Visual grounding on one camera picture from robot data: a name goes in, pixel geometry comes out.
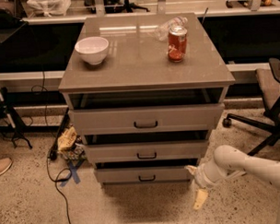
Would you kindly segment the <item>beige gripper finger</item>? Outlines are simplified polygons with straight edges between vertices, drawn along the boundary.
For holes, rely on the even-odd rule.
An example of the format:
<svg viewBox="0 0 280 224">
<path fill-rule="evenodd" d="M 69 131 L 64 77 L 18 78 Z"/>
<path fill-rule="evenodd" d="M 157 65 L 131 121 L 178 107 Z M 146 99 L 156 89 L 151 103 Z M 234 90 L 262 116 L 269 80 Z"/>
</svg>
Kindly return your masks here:
<svg viewBox="0 0 280 224">
<path fill-rule="evenodd" d="M 193 209 L 194 210 L 201 209 L 207 197 L 208 197 L 208 192 L 206 189 L 202 189 L 202 188 L 197 189 L 194 197 Z"/>
<path fill-rule="evenodd" d="M 194 176 L 197 171 L 196 166 L 190 166 L 190 165 L 185 166 L 184 169 L 187 170 L 192 176 Z"/>
</svg>

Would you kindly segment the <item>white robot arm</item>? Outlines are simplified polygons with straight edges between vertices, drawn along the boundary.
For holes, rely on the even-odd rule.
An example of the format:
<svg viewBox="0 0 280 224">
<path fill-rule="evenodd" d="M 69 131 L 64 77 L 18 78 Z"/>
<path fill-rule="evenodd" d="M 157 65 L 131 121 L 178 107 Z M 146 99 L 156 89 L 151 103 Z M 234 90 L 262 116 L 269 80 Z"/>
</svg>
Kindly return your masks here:
<svg viewBox="0 0 280 224">
<path fill-rule="evenodd" d="M 197 185 L 193 190 L 194 210 L 203 206 L 209 188 L 244 173 L 252 174 L 280 189 L 280 161 L 253 157 L 228 145 L 217 147 L 209 161 L 199 166 L 185 166 L 185 169 Z M 280 224 L 280 205 L 275 224 Z"/>
</svg>

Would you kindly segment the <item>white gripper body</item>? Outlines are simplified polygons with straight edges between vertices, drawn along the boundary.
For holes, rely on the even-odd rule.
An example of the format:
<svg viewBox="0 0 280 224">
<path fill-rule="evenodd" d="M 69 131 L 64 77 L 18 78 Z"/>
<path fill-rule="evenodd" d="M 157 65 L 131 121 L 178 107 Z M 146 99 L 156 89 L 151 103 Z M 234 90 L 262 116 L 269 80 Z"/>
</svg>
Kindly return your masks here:
<svg viewBox="0 0 280 224">
<path fill-rule="evenodd" d="M 196 168 L 194 178 L 201 188 L 211 188 L 224 179 L 224 169 L 214 161 L 208 161 Z"/>
</svg>

